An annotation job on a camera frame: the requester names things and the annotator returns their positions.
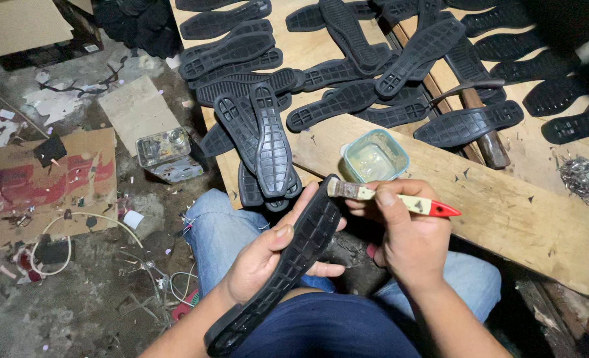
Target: metal shavings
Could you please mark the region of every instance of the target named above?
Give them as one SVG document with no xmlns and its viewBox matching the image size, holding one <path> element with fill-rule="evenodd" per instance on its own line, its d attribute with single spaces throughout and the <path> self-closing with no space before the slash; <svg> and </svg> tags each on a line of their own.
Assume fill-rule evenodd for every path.
<svg viewBox="0 0 589 358">
<path fill-rule="evenodd" d="M 571 193 L 589 205 L 589 159 L 577 155 L 575 159 L 566 160 L 560 167 L 560 178 Z"/>
</svg>

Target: white cable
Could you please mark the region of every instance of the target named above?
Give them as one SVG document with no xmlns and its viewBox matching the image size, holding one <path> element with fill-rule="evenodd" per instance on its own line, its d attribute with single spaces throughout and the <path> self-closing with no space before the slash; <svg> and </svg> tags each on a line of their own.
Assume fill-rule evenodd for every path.
<svg viewBox="0 0 589 358">
<path fill-rule="evenodd" d="M 100 215 L 100 214 L 91 214 L 91 213 L 83 213 L 83 212 L 71 213 L 71 215 L 89 215 L 89 216 L 97 216 L 97 217 L 104 218 L 104 219 L 106 219 L 106 220 L 109 220 L 109 221 L 113 221 L 113 222 L 115 222 L 116 224 L 118 224 L 118 225 L 122 226 L 122 227 L 123 227 L 123 228 L 124 228 L 124 229 L 125 229 L 125 230 L 126 230 L 128 233 L 129 233 L 129 234 L 131 234 L 131 236 L 132 236 L 132 237 L 135 239 L 135 241 L 138 243 L 138 245 L 140 246 L 140 248 L 144 249 L 144 246 L 142 246 L 142 243 L 140 242 L 140 240 L 138 240 L 137 236 L 136 236 L 136 235 L 135 235 L 135 234 L 134 234 L 134 233 L 133 233 L 133 232 L 132 232 L 132 231 L 131 231 L 131 230 L 130 230 L 130 229 L 127 227 L 127 226 L 126 226 L 126 225 L 122 224 L 121 222 L 119 222 L 119 221 L 117 221 L 117 220 L 115 220 L 115 219 L 112 219 L 112 218 L 110 218 L 110 217 L 107 217 L 107 216 L 104 216 L 104 215 Z M 59 216 L 59 217 L 55 218 L 55 219 L 54 219 L 52 222 L 50 222 L 50 223 L 49 223 L 49 225 L 47 225 L 47 227 L 45 227 L 45 229 L 42 231 L 42 233 L 43 233 L 43 234 L 46 234 L 46 233 L 47 233 L 47 230 L 49 230 L 49 228 L 50 228 L 50 227 L 51 227 L 51 226 L 52 226 L 52 225 L 53 225 L 53 224 L 54 224 L 56 221 L 60 220 L 60 219 L 61 219 L 61 218 L 63 218 L 63 217 L 64 217 L 64 216 Z M 29 264 L 30 264 L 30 265 L 32 265 L 32 269 L 33 269 L 35 272 L 37 272 L 37 273 L 39 273 L 39 274 L 43 274 L 43 275 L 45 275 L 45 276 L 51 276 L 52 274 L 60 273 L 62 270 L 64 270 L 64 269 L 67 267 L 67 265 L 69 265 L 69 260 L 71 259 L 71 237 L 69 237 L 69 236 L 67 237 L 67 244 L 68 244 L 68 247 L 69 247 L 69 252 L 68 252 L 68 254 L 67 254 L 67 260 L 65 261 L 65 264 L 64 264 L 64 265 L 62 265 L 62 267 L 61 267 L 61 268 L 60 268 L 58 271 L 49 272 L 49 273 L 40 271 L 40 270 L 39 270 L 39 269 L 36 267 L 36 265 L 33 263 L 34 254 L 36 253 L 36 248 L 38 247 L 38 244 L 34 245 L 34 246 L 33 246 L 33 248 L 32 248 L 32 254 L 31 254 L 31 255 L 30 255 L 30 257 L 29 257 Z"/>
<path fill-rule="evenodd" d="M 199 278 L 197 276 L 195 276 L 192 272 L 193 272 L 193 267 L 191 267 L 191 272 L 175 272 L 171 275 L 170 281 L 171 281 L 171 293 L 173 294 L 173 296 L 175 296 L 175 298 L 179 299 L 181 302 L 186 303 L 187 305 L 191 306 L 191 307 L 195 307 L 195 305 L 186 302 L 185 300 L 177 297 L 177 295 L 175 294 L 175 291 L 173 290 L 173 277 L 175 277 L 175 275 L 177 274 L 187 274 L 189 276 L 188 281 L 186 282 L 186 286 L 188 287 L 188 283 L 190 283 L 191 281 L 191 277 L 195 277 L 195 278 Z"/>
</svg>

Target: cardboard box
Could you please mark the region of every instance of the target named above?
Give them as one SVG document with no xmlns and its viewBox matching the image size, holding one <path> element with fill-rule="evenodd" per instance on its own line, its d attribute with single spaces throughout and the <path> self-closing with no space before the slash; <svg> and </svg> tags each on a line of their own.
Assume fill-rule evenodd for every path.
<svg viewBox="0 0 589 358">
<path fill-rule="evenodd" d="M 1 65 L 42 67 L 101 50 L 86 13 L 93 10 L 90 0 L 73 1 L 77 7 L 65 0 L 0 0 Z"/>
<path fill-rule="evenodd" d="M 34 157 L 33 149 L 44 140 L 0 148 L 0 250 L 7 243 L 35 243 L 47 224 L 67 209 L 117 220 L 113 128 L 78 131 L 61 139 L 67 155 L 58 161 L 60 166 L 43 168 Z M 98 218 L 89 228 L 86 220 L 86 215 L 60 219 L 47 233 L 60 238 L 116 226 Z"/>
</svg>

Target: dirty floor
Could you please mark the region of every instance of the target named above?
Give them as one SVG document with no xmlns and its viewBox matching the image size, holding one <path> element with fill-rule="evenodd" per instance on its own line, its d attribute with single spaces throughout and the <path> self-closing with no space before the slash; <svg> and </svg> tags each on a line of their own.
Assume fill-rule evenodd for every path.
<svg viewBox="0 0 589 358">
<path fill-rule="evenodd" d="M 26 68 L 10 73 L 0 67 L 0 110 L 20 110 L 44 131 L 51 127 L 60 136 L 110 127 L 98 98 L 115 90 L 117 84 L 112 84 L 106 93 L 72 98 L 71 107 L 63 109 L 64 118 L 47 126 L 47 116 L 28 105 L 23 97 L 39 90 L 36 78 L 48 77 L 52 86 L 69 86 L 74 80 L 76 87 L 97 84 L 111 74 L 108 64 L 117 69 L 126 56 L 119 79 L 127 84 L 148 75 L 163 90 L 163 97 L 180 125 L 201 139 L 206 133 L 201 112 L 193 105 L 177 71 L 171 70 L 165 61 L 142 50 L 130 50 L 104 33 L 102 40 L 104 51 L 43 69 Z M 59 115 L 59 110 L 57 107 L 51 115 Z M 22 126 L 18 114 L 14 122 L 18 126 L 8 126 L 4 133 L 0 132 L 0 141 L 14 145 L 43 139 L 32 126 Z M 195 261 L 190 247 L 178 234 L 182 231 L 178 213 L 185 211 L 201 193 L 211 188 L 224 189 L 217 164 L 211 160 L 205 174 L 171 186 L 146 176 L 119 138 L 115 152 L 117 188 L 120 195 L 128 195 L 124 206 L 145 216 L 135 233 L 144 244 L 147 260 L 154 261 L 156 268 L 166 274 L 188 271 Z M 135 357 L 141 353 L 163 331 L 164 317 L 169 317 L 166 313 L 174 306 L 163 309 L 149 304 L 150 313 L 140 307 L 140 303 L 155 295 L 154 283 L 147 271 L 139 269 L 139 263 L 133 264 L 136 259 L 120 252 L 141 257 L 142 251 L 129 238 L 119 227 L 73 237 L 76 260 L 60 274 L 40 283 L 18 285 L 17 280 L 0 273 L 0 357 Z M 9 254 L 0 250 L 0 265 L 12 268 Z M 370 263 L 365 245 L 351 234 L 334 240 L 328 258 L 348 266 L 346 280 L 337 285 L 346 292 L 368 294 L 386 279 L 386 272 Z M 59 267 L 52 266 L 46 270 Z M 155 278 L 161 276 L 155 270 L 153 274 Z M 180 294 L 186 290 L 186 277 L 182 275 L 174 281 Z M 196 288 L 193 279 L 187 290 L 190 293 Z M 166 301 L 172 304 L 177 300 L 169 297 Z"/>
</svg>

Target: cardboard sheet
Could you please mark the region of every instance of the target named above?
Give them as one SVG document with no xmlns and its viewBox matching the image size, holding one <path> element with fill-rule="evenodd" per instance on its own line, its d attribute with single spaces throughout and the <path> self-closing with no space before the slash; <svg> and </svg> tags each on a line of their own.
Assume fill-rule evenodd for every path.
<svg viewBox="0 0 589 358">
<path fill-rule="evenodd" d="M 36 242 L 47 224 L 67 209 L 117 219 L 113 128 L 79 131 L 61 139 L 67 155 L 58 161 L 60 166 L 43 168 L 33 157 L 33 149 L 43 141 L 0 148 L 0 250 L 7 243 Z M 84 198 L 83 207 L 78 206 L 80 198 Z M 18 225 L 24 215 L 30 219 Z M 90 232 L 86 219 L 85 215 L 60 219 L 47 233 L 59 238 Z M 99 218 L 91 230 L 114 226 Z"/>
<path fill-rule="evenodd" d="M 138 139 L 180 126 L 148 76 L 126 84 L 98 101 L 131 157 L 137 155 L 135 142 Z"/>
</svg>

